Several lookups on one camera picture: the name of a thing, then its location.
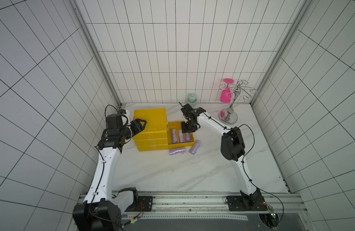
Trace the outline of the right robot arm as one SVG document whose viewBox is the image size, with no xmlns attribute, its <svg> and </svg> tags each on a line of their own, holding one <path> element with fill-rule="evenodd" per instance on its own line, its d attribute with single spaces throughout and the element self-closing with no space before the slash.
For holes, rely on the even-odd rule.
<svg viewBox="0 0 355 231">
<path fill-rule="evenodd" d="M 238 199 L 232 196 L 227 198 L 227 203 L 238 211 L 267 211 L 268 207 L 264 204 L 261 190 L 253 184 L 250 178 L 241 130 L 238 127 L 227 127 L 216 121 L 201 107 L 192 108 L 189 104 L 180 106 L 185 118 L 185 121 L 181 123 L 182 132 L 196 132 L 203 126 L 221 137 L 221 154 L 232 164 L 241 193 Z"/>
</svg>

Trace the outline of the purple bag roll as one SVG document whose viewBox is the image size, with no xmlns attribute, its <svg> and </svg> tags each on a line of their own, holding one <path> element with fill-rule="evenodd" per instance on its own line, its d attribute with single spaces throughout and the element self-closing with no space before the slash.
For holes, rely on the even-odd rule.
<svg viewBox="0 0 355 231">
<path fill-rule="evenodd" d="M 185 133 L 185 142 L 191 142 L 192 138 L 189 133 Z"/>
<path fill-rule="evenodd" d="M 185 154 L 186 153 L 186 148 L 185 147 L 179 147 L 179 148 L 172 148 L 169 149 L 169 155 L 177 155 L 177 154 Z"/>
<path fill-rule="evenodd" d="M 177 132 L 176 132 L 176 129 L 172 129 L 171 130 L 171 141 L 172 141 L 172 144 L 177 144 L 178 142 L 178 139 L 177 139 Z"/>
<path fill-rule="evenodd" d="M 200 140 L 195 140 L 194 145 L 189 150 L 190 154 L 197 154 L 198 150 L 202 147 L 202 142 Z"/>
<path fill-rule="evenodd" d="M 179 138 L 179 143 L 185 143 L 185 137 L 182 130 L 178 130 L 178 138 Z"/>
</svg>

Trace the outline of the yellow bottom drawer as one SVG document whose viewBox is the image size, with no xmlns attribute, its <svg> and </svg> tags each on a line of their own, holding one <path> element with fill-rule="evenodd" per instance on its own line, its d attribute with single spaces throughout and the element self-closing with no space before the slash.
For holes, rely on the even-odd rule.
<svg viewBox="0 0 355 231">
<path fill-rule="evenodd" d="M 172 130 L 176 130 L 177 143 L 172 142 Z M 190 142 L 180 142 L 178 131 L 182 130 L 181 121 L 168 122 L 167 124 L 167 139 L 168 139 L 168 148 L 180 148 L 180 147 L 191 147 L 194 145 L 195 139 L 193 133 L 189 133 L 191 141 Z"/>
</svg>

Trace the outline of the purple bag roll bottom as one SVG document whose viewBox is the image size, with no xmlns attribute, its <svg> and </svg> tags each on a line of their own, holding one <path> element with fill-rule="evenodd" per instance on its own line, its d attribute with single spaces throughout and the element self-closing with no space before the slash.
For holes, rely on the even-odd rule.
<svg viewBox="0 0 355 231">
<path fill-rule="evenodd" d="M 189 133 L 185 133 L 185 142 L 191 142 L 192 138 Z"/>
</svg>

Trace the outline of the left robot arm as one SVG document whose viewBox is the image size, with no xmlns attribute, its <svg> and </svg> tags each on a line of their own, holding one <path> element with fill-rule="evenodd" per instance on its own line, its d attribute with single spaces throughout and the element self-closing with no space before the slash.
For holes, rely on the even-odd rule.
<svg viewBox="0 0 355 231">
<path fill-rule="evenodd" d="M 106 128 L 96 145 L 98 163 L 84 202 L 73 209 L 73 219 L 80 231 L 121 231 L 122 214 L 128 209 L 144 210 L 136 188 L 121 189 L 112 195 L 111 183 L 123 146 L 144 131 L 147 121 L 129 120 L 129 112 L 122 109 L 106 116 Z"/>
</svg>

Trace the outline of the purple bag roll top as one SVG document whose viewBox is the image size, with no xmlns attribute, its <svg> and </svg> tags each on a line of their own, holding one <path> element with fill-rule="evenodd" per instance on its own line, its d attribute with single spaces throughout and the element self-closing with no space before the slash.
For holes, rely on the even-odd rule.
<svg viewBox="0 0 355 231">
<path fill-rule="evenodd" d="M 176 129 L 172 129 L 171 130 L 171 141 L 172 141 L 172 144 L 177 144 L 178 142 L 178 139 L 177 139 L 177 132 L 176 132 Z"/>
</svg>

